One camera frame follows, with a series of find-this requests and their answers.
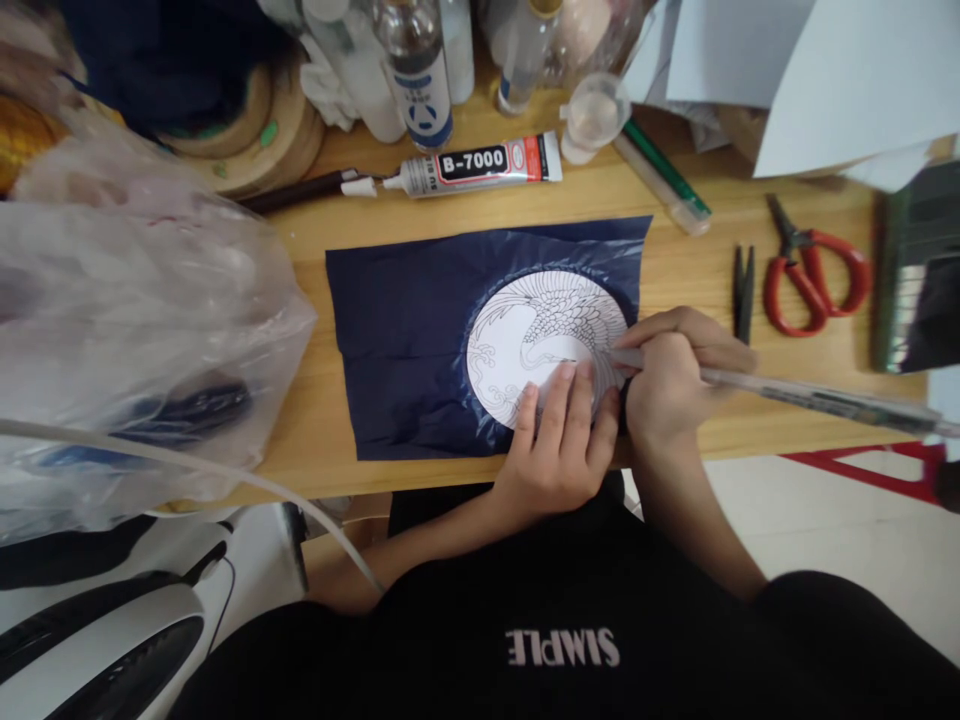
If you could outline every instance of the wooden desk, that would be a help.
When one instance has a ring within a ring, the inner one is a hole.
[[[496,78],[478,77],[474,97],[454,109],[451,149],[489,145],[559,127],[557,112],[566,93],[541,91],[521,118],[500,116],[493,102]],[[401,192],[378,199],[335,197],[305,203],[270,219],[293,258],[300,286],[320,318],[300,372],[277,421],[266,459],[257,472],[308,498],[454,485],[492,480],[502,457],[406,462],[357,462],[347,411],[343,365],[334,334],[333,307],[324,252],[331,248],[455,235],[471,230],[653,215],[641,268],[643,314],[691,305],[732,326],[732,267],[737,243],[757,248],[757,292],[753,346],[761,372],[824,383],[851,391],[920,400],[925,377],[891,377],[868,368],[869,308],[853,318],[832,319],[818,337],[797,340],[778,334],[763,311],[767,260],[778,239],[763,195],[776,192],[800,227],[817,227],[868,249],[873,194],[835,179],[819,182],[751,180],[750,168],[732,148],[697,155],[686,124],[657,111],[638,109],[637,117],[677,168],[713,209],[712,228],[691,238],[669,219],[656,198],[606,148],[588,165],[564,164],[559,184],[541,184],[410,200]],[[311,176],[357,167],[389,173],[416,155],[407,139],[393,146],[377,143],[363,126],[345,135],[328,131]],[[825,263],[832,260],[825,258]],[[845,291],[844,270],[829,262],[829,276]],[[784,295],[795,322],[805,321],[799,297]],[[742,395],[700,433],[706,458],[798,452],[903,440],[875,430],[786,405]],[[243,486],[224,503],[270,499]]]

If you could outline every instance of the scissors handle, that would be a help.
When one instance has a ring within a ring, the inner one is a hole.
[[[807,237],[811,244],[801,248],[800,255],[803,258],[803,265],[810,282],[813,283],[814,288],[823,298],[827,314],[830,317],[853,315],[863,305],[867,295],[870,294],[870,263],[859,249],[846,240],[827,235],[819,230],[808,231]],[[827,288],[826,276],[820,262],[820,253],[817,250],[818,245],[835,252],[847,266],[847,272],[850,276],[850,289],[847,291],[846,300],[839,307],[833,302],[830,290]]]
[[[804,328],[790,325],[780,309],[780,281],[786,275],[800,293],[800,297],[810,311],[810,321]],[[823,330],[829,317],[829,308],[813,281],[797,263],[790,263],[785,257],[775,257],[767,266],[767,278],[763,287],[763,306],[771,324],[784,335],[790,337],[811,337]]]

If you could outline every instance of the white cable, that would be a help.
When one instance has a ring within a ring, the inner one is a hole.
[[[377,580],[370,566],[364,561],[357,552],[357,548],[343,534],[343,531],[337,527],[337,524],[330,519],[330,516],[323,512],[313,503],[305,500],[295,492],[288,490],[282,485],[265,480],[259,475],[238,470],[237,468],[227,467],[219,463],[204,460],[202,458],[186,455],[175,450],[165,450],[164,448],[145,445],[144,443],[133,442],[131,440],[120,440],[119,438],[108,437],[99,433],[91,433],[86,430],[74,430],[71,428],[55,427],[53,425],[40,425],[38,423],[25,423],[19,420],[8,420],[0,418],[0,435],[10,435],[12,437],[30,438],[33,440],[48,440],[52,442],[69,443],[71,445],[83,445],[96,450],[108,450],[110,452],[123,453],[124,455],[135,455],[148,460],[170,463],[171,465],[180,465],[181,467],[202,470],[213,473],[214,475],[223,475],[233,480],[248,483],[261,488],[275,495],[279,495],[284,500],[297,505],[307,515],[319,522],[327,531],[333,535],[340,546],[346,551],[350,559],[360,568],[360,572],[370,581],[377,591],[382,595],[385,590],[380,581]]]

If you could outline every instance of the dark blue paper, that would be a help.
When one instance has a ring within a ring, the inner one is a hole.
[[[566,270],[603,287],[633,324],[651,219],[488,230],[327,252],[357,459],[506,452],[513,432],[487,414],[467,377],[473,319],[518,277]]]

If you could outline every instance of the b-7000 glue tube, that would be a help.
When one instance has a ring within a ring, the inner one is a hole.
[[[407,160],[383,187],[429,197],[561,180],[557,134],[551,130],[500,145]]]

